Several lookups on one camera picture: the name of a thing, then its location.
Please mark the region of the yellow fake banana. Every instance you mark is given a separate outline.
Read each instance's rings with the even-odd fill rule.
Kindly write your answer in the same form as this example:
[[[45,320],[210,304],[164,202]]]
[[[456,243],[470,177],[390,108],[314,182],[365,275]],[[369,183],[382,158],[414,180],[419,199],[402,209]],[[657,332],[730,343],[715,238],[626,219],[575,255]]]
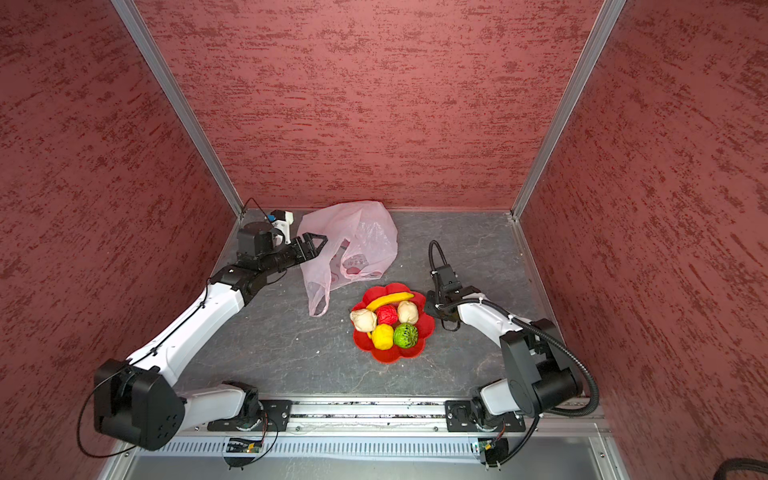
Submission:
[[[411,292],[392,293],[392,294],[385,295],[373,300],[366,306],[366,309],[371,312],[376,312],[379,308],[383,306],[399,304],[400,302],[403,302],[403,301],[410,301],[413,297],[414,297],[414,294]]]

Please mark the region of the green fake fruit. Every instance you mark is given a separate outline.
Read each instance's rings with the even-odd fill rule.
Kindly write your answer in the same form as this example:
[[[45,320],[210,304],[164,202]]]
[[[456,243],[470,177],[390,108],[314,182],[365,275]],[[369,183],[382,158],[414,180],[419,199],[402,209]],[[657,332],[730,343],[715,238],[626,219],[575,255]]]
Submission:
[[[401,323],[393,333],[393,343],[401,349],[413,348],[419,341],[419,331],[413,324]]]

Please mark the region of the red flower-shaped plastic bowl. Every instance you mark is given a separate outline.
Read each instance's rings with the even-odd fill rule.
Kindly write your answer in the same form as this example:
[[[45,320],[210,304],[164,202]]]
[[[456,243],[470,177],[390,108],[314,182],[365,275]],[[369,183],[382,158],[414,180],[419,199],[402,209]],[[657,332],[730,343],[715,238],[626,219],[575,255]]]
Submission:
[[[391,283],[386,286],[375,286],[368,289],[363,295],[362,300],[359,301],[354,307],[354,310],[363,309],[368,304],[378,300],[379,298],[383,298],[392,294],[400,294],[403,292],[413,295],[411,301],[417,306],[419,313],[419,320],[415,324],[415,328],[418,330],[419,337],[413,347],[403,349],[399,346],[393,345],[388,350],[380,350],[374,347],[374,342],[371,338],[368,337],[367,333],[353,330],[353,341],[355,346],[361,351],[370,353],[376,361],[382,364],[393,364],[401,358],[416,358],[423,352],[427,339],[434,333],[435,330],[435,320],[431,316],[427,315],[424,311],[426,297],[422,293],[412,290],[405,284]]]

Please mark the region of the pink plastic bag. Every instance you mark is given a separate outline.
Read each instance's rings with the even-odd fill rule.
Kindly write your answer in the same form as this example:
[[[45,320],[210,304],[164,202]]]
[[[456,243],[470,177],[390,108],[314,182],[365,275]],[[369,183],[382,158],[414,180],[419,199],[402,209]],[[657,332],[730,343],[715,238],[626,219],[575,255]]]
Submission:
[[[312,317],[327,312],[332,291],[380,279],[398,254],[398,229],[378,201],[341,203],[306,213],[298,233],[327,238],[317,258],[301,265]]]

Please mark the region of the yellow fake lemon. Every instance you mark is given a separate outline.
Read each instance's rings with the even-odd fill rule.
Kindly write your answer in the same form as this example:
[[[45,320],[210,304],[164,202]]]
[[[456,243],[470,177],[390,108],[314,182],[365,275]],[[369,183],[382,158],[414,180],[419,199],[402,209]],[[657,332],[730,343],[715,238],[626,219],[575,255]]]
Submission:
[[[394,329],[391,325],[378,325],[369,334],[373,346],[377,350],[387,351],[394,346]]]

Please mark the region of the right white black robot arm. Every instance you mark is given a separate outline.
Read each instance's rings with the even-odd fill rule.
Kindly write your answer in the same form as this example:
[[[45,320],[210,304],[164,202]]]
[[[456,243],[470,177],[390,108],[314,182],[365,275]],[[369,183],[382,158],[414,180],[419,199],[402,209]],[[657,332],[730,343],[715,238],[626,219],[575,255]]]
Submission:
[[[534,418],[552,412],[584,391],[581,369],[563,350],[555,325],[516,316],[489,301],[474,287],[464,287],[448,265],[431,271],[434,287],[426,312],[442,324],[470,326],[502,352],[505,376],[477,389],[471,417],[483,429],[510,413]]]

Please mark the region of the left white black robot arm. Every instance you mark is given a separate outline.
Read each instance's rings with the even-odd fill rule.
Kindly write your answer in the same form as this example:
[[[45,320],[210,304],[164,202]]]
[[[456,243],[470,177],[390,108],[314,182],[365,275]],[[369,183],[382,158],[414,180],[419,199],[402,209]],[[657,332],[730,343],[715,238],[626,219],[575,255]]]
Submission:
[[[194,356],[271,276],[317,258],[328,238],[312,232],[291,237],[290,223],[275,220],[242,227],[237,241],[235,262],[216,271],[189,308],[127,359],[110,359],[97,369],[87,401],[96,432],[156,451],[178,432],[204,423],[224,421],[240,431],[266,428],[253,386],[230,381],[182,394],[174,386]]]

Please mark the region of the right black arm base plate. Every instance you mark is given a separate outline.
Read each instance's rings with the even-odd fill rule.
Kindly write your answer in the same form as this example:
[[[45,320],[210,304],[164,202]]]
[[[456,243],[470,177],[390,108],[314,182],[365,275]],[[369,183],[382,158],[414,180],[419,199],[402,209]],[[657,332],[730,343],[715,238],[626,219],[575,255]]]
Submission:
[[[526,430],[525,421],[513,412],[489,416],[474,400],[447,400],[444,410],[446,427],[451,433],[522,433]]]

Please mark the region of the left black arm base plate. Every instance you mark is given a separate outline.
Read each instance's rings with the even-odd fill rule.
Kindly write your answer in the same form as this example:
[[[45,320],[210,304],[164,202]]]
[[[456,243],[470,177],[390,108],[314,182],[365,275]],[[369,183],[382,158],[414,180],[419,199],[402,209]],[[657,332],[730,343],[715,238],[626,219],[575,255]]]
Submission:
[[[293,402],[287,399],[260,400],[255,411],[246,416],[209,422],[210,432],[234,432],[256,434],[267,430],[284,432],[291,416]]]

